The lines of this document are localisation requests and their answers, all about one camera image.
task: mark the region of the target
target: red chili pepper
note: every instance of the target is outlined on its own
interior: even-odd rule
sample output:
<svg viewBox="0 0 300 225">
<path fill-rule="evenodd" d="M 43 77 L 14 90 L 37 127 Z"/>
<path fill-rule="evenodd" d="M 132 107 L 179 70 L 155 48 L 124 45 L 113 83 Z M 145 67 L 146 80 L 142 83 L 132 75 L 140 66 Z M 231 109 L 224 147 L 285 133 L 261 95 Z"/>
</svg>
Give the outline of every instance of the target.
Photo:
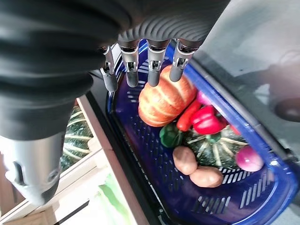
<svg viewBox="0 0 300 225">
<path fill-rule="evenodd" d="M 230 125 L 230 129 L 231 129 L 236 135 L 240 135 L 240 132 L 239 132 L 233 125 Z"/>
<path fill-rule="evenodd" d="M 177 128 L 181 131 L 187 131 L 191 125 L 191 116 L 201 107 L 201 103 L 194 100 L 189 107 L 184 111 L 184 113 L 179 117 L 177 122 Z"/>
</svg>

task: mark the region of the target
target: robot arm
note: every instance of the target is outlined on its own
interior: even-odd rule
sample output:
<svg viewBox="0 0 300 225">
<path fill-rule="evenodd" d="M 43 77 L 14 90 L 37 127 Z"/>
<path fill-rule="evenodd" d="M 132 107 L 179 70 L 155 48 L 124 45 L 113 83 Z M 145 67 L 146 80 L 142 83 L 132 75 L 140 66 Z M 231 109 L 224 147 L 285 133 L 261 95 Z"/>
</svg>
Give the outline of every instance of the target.
<svg viewBox="0 0 300 225">
<path fill-rule="evenodd" d="M 166 46 L 177 38 L 171 80 L 181 78 L 229 0 L 0 1 L 0 140 L 6 177 L 35 205 L 49 201 L 75 98 L 99 69 L 115 91 L 109 45 L 118 42 L 127 82 L 137 85 L 138 42 L 149 44 L 156 86 Z"/>
</svg>

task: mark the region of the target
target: blue plastic basket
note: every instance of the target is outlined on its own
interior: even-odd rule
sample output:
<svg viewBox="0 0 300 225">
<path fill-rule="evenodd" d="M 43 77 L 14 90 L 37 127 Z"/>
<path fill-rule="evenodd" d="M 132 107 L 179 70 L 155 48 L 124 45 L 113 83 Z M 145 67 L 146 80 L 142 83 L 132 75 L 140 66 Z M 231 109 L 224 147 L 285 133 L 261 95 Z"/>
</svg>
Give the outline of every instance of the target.
<svg viewBox="0 0 300 225">
<path fill-rule="evenodd" d="M 163 68 L 171 64 L 174 49 L 166 51 Z M 239 128 L 247 142 L 265 161 L 258 172 L 220 168 L 223 184 L 200 188 L 174 167 L 172 149 L 159 140 L 160 128 L 149 127 L 138 116 L 138 96 L 148 76 L 147 43 L 140 42 L 139 83 L 130 88 L 121 61 L 116 65 L 119 90 L 108 98 L 108 112 L 114 113 L 115 129 L 122 130 L 142 172 L 153 186 L 162 207 L 172 221 L 191 225 L 265 225 L 270 224 L 296 194 L 298 181 L 293 171 L 274 153 L 246 121 L 190 65 L 187 77 L 201 90 L 225 118 Z"/>
</svg>

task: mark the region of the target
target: pink onion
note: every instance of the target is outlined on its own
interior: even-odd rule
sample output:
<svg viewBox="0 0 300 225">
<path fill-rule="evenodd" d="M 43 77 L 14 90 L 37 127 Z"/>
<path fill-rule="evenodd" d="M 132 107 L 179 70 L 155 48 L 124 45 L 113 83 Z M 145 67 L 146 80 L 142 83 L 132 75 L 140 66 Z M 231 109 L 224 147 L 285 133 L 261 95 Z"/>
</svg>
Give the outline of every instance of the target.
<svg viewBox="0 0 300 225">
<path fill-rule="evenodd" d="M 211 105 L 210 100 L 201 91 L 198 92 L 197 100 L 203 105 Z"/>
<path fill-rule="evenodd" d="M 235 155 L 237 165 L 245 171 L 256 172 L 263 167 L 263 159 L 249 145 L 242 147 Z"/>
</svg>

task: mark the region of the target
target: red bell pepper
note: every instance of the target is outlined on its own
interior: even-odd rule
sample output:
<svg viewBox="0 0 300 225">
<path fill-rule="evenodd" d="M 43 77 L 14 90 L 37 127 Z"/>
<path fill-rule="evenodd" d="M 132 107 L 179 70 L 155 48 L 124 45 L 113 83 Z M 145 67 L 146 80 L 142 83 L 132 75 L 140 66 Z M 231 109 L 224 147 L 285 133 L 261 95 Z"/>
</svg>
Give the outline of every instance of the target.
<svg viewBox="0 0 300 225">
<path fill-rule="evenodd" d="M 217 110 L 208 105 L 199 109 L 192 117 L 191 122 L 196 132 L 201 135 L 213 135 L 226 127 L 226 120 Z"/>
</svg>

